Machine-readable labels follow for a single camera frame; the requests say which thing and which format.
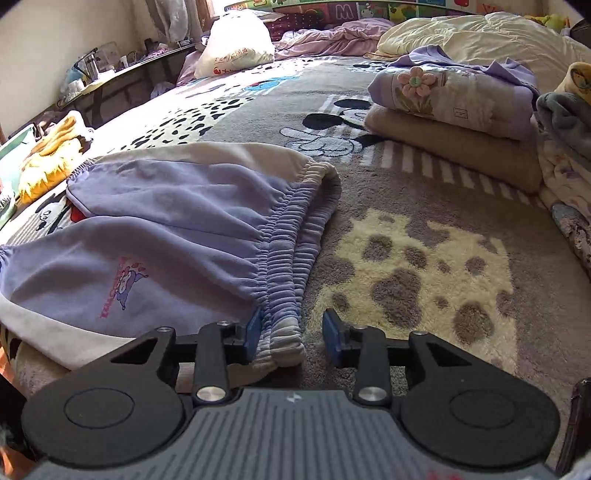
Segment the pink crumpled blanket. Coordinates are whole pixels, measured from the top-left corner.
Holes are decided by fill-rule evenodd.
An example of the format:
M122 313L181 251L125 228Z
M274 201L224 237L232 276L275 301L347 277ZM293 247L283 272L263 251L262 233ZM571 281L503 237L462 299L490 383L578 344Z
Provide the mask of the pink crumpled blanket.
M274 42L274 59L294 57L354 56L374 52L394 23L382 18L353 20L325 30L287 31Z

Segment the cream yellow quilt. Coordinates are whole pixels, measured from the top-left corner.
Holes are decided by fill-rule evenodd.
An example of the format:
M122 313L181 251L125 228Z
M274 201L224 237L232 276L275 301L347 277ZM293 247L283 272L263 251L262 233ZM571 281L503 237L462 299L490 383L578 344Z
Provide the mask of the cream yellow quilt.
M555 90L571 64L591 60L583 44L507 12L410 19L382 35L376 54L398 58L427 45L441 47L462 64L515 60L533 72L542 93Z

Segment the floral white folded garment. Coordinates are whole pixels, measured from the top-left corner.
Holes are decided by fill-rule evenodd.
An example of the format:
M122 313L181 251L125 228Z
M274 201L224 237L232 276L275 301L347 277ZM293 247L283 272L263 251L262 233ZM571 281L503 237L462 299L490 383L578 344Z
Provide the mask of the floral white folded garment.
M557 128L536 116L544 203L585 270L590 269L590 128L579 121Z

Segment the dark bedside shelf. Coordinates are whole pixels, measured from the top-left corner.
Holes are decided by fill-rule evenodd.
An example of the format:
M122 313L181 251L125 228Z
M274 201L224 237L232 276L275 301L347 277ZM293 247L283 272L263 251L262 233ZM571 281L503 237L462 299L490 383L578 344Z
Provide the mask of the dark bedside shelf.
M116 116L150 100L160 83L176 84L185 57L195 51L193 44L163 52L88 85L70 100L58 100L60 112L78 111L84 122L98 128Z

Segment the grey fleece garment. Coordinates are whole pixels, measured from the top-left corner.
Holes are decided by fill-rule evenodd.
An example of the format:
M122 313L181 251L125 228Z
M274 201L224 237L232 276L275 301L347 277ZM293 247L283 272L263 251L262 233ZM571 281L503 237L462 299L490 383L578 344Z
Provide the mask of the grey fleece garment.
M573 159L590 169L590 105L572 93L547 93L537 99L545 131Z

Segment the colourful alphabet bed bumper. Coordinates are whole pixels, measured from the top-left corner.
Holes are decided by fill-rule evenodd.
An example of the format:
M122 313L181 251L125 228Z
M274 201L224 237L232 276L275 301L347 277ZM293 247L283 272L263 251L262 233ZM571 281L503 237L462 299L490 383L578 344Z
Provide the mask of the colourful alphabet bed bumper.
M325 24L341 24L365 18L383 18L401 23L412 18L438 16L486 15L506 11L489 1L317 1L271 0L237 1L224 7L229 10L256 10L274 13L314 13Z

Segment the yellow garment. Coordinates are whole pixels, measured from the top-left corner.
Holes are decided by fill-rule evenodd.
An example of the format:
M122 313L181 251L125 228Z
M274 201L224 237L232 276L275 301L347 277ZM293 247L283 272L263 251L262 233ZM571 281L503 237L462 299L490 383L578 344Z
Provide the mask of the yellow garment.
M93 129L71 110L34 145L21 167L16 197L28 205L64 181L83 162Z

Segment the purple and cream sweatpants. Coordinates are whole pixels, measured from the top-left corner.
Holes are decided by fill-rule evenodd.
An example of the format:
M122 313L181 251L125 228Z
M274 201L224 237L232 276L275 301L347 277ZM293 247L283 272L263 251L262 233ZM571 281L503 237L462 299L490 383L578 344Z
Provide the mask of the purple and cream sweatpants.
M304 359L301 304L341 196L287 148L198 142L120 152L66 183L79 219L1 250L1 323L68 369L147 331L262 324L259 371Z

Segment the folded tan brown garment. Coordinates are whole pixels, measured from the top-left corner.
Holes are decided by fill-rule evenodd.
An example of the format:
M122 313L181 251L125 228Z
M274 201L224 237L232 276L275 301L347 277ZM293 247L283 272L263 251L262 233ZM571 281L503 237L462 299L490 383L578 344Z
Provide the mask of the folded tan brown garment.
M533 137L525 141L498 138L380 105L370 107L365 126L376 135L417 147L527 194L537 193L542 183Z

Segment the folded purple flower garment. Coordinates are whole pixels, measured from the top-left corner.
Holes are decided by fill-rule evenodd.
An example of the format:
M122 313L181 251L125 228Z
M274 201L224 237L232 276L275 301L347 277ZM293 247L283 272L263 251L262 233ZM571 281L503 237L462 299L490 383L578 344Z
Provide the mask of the folded purple flower garment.
M437 122L523 141L539 97L527 67L508 58L489 65L452 60L436 45L419 47L377 73L372 101Z

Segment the white plastic bag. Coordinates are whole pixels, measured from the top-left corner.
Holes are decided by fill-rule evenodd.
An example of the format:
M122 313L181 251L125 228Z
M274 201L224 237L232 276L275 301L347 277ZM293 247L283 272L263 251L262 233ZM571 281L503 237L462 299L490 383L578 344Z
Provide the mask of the white plastic bag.
M221 76L273 61L274 45L263 21L250 10L232 10L212 24L193 76Z

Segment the grey cartoon mouse fleece blanket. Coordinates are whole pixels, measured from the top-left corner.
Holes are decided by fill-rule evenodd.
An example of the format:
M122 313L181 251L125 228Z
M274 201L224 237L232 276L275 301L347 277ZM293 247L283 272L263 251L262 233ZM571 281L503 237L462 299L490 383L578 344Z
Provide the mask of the grey cartoon mouse fleece blanket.
M232 366L235 385L351 387L329 365L321 317L394 338L425 330L533 383L567 442L590 444L590 279L575 249L590 230L537 184L528 151L486 143L468 160L370 136L379 65L292 59L179 87L118 116L96 153L200 140L260 141L335 165L342 194L304 293L304 362Z

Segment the yellow cartoon plush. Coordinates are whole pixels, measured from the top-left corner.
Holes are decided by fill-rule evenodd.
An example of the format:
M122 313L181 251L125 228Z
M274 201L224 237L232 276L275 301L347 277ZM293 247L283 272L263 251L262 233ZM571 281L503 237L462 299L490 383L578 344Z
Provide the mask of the yellow cartoon plush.
M585 62L571 64L555 92L575 94L591 104L591 65Z

